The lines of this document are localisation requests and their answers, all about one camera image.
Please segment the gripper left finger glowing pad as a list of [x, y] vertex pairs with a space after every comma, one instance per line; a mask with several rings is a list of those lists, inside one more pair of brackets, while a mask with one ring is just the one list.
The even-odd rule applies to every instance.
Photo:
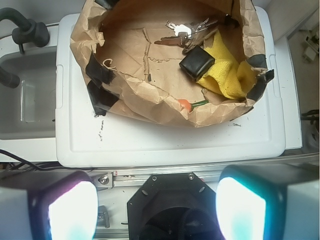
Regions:
[[3, 171], [2, 240], [91, 240], [98, 193], [82, 170]]

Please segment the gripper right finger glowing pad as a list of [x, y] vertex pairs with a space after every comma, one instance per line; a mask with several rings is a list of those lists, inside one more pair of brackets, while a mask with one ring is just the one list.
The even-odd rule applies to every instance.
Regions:
[[216, 188], [215, 209], [227, 240], [318, 240], [320, 168], [228, 165]]

